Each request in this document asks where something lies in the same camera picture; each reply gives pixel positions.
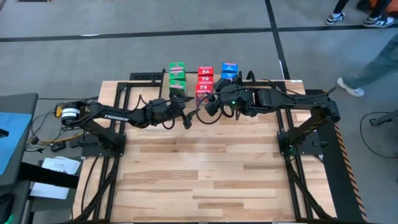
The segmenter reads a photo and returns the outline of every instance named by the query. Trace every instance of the wooden table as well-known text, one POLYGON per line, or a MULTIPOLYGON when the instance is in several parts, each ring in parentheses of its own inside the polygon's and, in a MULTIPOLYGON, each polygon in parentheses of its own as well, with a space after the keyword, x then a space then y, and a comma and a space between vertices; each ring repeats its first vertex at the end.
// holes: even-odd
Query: wooden table
MULTIPOLYGON (((187 74, 189 96, 194 95, 196 81, 196 74, 187 74)), ((100 103, 113 105, 118 82, 103 82, 100 103)), ((285 81, 285 84, 288 89, 305 94, 301 81, 285 81)), ((161 89, 166 99, 168 85, 166 73, 161 89)), ((159 91, 159 87, 132 88, 129 109, 136 106, 139 94, 149 101, 158 98, 159 91)), ((192 100, 186 111, 194 108, 195 100, 192 100)), ((204 109, 200 115, 206 121, 215 119, 206 116, 204 109)), ((284 111, 282 116, 287 128, 284 111)), ((292 110, 292 116, 298 126, 310 113, 292 110)), ((97 122, 109 126, 108 120, 97 122)), ((189 130, 185 130, 179 120, 172 130, 162 125, 146 129, 126 125, 127 145, 120 160, 111 222, 295 220, 285 162, 276 138, 279 128, 275 113, 254 118, 241 116, 239 121, 222 117, 212 126, 196 118, 192 123, 189 130)), ((94 167, 84 206, 97 191, 102 160, 99 158, 94 167)), ((335 217, 323 164, 314 156, 302 156, 302 160, 309 191, 325 211, 335 217)), ((83 163, 73 204, 75 217, 80 214, 83 189, 93 161, 88 158, 83 163)), ((302 194, 297 191, 301 214, 305 217, 302 194)), ((100 218, 104 217, 107 197, 106 192, 100 218)))

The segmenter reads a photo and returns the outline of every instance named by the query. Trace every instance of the paper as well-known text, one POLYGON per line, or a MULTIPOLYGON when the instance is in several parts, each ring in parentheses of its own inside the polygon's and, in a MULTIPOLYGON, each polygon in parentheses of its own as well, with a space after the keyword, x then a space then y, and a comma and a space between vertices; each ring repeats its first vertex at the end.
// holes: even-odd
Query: paper
POLYGON ((8 137, 0 138, 0 175, 6 170, 31 117, 31 114, 0 112, 0 128, 9 132, 8 137))
MULTIPOLYGON (((74 175, 80 166, 79 161, 68 159, 62 156, 56 156, 55 158, 45 158, 42 167, 54 171, 64 172, 66 174, 74 175)), ((57 187, 50 184, 35 183, 30 196, 35 197, 47 197, 66 199, 68 196, 69 189, 66 187, 57 187)))

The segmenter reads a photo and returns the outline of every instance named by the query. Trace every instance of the person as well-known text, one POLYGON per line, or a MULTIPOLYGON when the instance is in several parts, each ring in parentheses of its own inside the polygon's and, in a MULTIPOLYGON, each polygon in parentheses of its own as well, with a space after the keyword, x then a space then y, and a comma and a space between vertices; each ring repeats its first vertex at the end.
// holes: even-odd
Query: person
MULTIPOLYGON (((335 10, 333 11, 333 13, 330 14, 330 16, 328 16, 325 21, 327 25, 332 25, 335 22, 344 20, 346 14, 342 13, 342 10, 344 9, 348 1, 349 0, 339 0, 337 2, 335 10)), ((391 1, 392 0, 378 0, 376 5, 372 9, 369 17, 363 21, 363 26, 383 28, 393 25, 393 17, 382 16, 383 12, 386 10, 391 1)))
POLYGON ((361 97, 365 92, 362 86, 374 83, 375 81, 392 75, 398 71, 398 34, 396 34, 379 55, 362 70, 353 76, 344 76, 337 79, 338 86, 342 87, 349 94, 361 97))

